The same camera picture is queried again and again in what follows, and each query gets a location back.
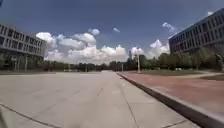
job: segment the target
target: grass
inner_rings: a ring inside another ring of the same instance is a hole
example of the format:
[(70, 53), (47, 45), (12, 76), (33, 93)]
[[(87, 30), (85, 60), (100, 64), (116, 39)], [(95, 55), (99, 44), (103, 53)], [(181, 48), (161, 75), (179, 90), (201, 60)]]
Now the grass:
[(201, 79), (223, 81), (224, 80), (224, 74), (216, 75), (216, 76), (206, 76), (206, 77), (202, 77)]
[(182, 71), (147, 70), (147, 71), (141, 71), (141, 74), (160, 75), (160, 76), (184, 76), (184, 75), (201, 74), (201, 73), (194, 70), (182, 70)]

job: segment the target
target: tree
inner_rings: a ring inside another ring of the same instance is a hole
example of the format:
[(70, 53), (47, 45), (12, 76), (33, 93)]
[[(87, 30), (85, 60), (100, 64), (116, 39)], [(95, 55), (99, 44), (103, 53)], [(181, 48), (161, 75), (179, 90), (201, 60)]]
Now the tree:
[(140, 68), (141, 69), (147, 69), (147, 68), (149, 68), (148, 60), (145, 57), (145, 55), (139, 55), (139, 62), (140, 62)]

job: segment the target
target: road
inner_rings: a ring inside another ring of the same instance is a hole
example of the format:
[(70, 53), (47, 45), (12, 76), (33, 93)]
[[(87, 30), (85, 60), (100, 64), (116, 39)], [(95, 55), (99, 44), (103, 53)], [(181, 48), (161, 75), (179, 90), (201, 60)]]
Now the road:
[(0, 76), (10, 128), (198, 128), (114, 72)]

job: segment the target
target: crack in pavement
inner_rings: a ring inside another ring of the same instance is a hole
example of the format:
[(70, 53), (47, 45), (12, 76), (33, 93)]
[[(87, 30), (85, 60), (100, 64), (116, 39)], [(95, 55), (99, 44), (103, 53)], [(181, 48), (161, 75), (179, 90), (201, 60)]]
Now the crack in pavement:
[(161, 128), (171, 128), (173, 126), (176, 126), (176, 125), (179, 125), (179, 124), (182, 124), (182, 123), (185, 123), (187, 122), (187, 120), (183, 120), (183, 121), (180, 121), (178, 123), (174, 123), (174, 124), (171, 124), (171, 125), (167, 125), (167, 126), (164, 126), (164, 127), (161, 127)]

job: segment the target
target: sky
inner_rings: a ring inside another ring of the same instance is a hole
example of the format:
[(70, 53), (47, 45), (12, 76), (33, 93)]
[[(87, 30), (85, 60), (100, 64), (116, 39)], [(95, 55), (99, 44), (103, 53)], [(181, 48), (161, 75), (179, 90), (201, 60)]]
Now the sky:
[(169, 52), (168, 38), (224, 7), (223, 0), (3, 0), (0, 22), (47, 42), (45, 59), (125, 61)]

